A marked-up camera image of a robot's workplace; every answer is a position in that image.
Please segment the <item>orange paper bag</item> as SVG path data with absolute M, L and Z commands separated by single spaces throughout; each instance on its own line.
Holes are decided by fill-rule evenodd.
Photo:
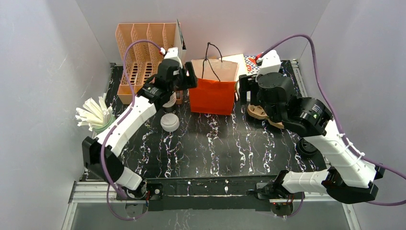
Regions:
M 231 115 L 239 64 L 220 59 L 193 59 L 197 87 L 189 89 L 193 113 Z

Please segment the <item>brown pulp cup carrier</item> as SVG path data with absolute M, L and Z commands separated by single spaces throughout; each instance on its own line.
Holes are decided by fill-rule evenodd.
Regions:
M 268 115 L 265 113 L 264 109 L 259 105 L 249 104 L 247 107 L 247 112 L 248 112 L 249 116 L 251 116 L 255 119 L 266 120 L 266 121 L 268 121 L 268 123 L 270 125 L 272 125 L 276 128 L 279 128 L 279 129 L 284 129 L 284 125 L 282 124 L 282 122 L 278 122 L 278 123 L 272 122 L 270 120 L 270 118 L 268 117 Z

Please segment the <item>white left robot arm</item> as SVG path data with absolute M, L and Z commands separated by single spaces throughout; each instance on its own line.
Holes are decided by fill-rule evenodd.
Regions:
M 188 61 L 183 66 L 174 59 L 164 59 L 156 74 L 147 79 L 133 102 L 103 132 L 82 142 L 84 167 L 111 185 L 137 190 L 144 178 L 125 167 L 119 156 L 133 134 L 164 104 L 175 91 L 197 87 L 197 78 Z

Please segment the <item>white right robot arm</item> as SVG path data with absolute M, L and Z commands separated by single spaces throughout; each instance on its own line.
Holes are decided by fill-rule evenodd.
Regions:
M 299 96 L 293 82 L 278 72 L 239 77 L 240 102 L 260 105 L 273 122 L 299 135 L 313 145 L 330 163 L 328 169 L 315 172 L 282 170 L 276 179 L 257 193 L 274 198 L 299 192 L 328 194 L 333 199 L 355 204 L 376 199 L 374 180 L 383 176 L 383 168 L 362 159 L 350 142 L 343 141 L 337 124 L 324 103 L 316 98 Z

